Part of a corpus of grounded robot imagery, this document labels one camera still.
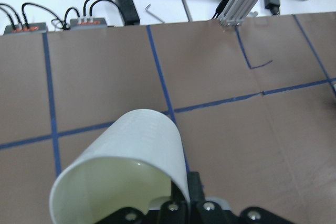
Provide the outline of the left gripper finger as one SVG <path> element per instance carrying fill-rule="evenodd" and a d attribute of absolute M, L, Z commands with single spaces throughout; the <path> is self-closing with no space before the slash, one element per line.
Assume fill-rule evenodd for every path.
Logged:
<path fill-rule="evenodd" d="M 205 201 L 205 195 L 203 192 L 203 185 L 201 182 L 199 172 L 187 173 L 188 192 L 190 196 L 190 203 L 192 205 Z"/>

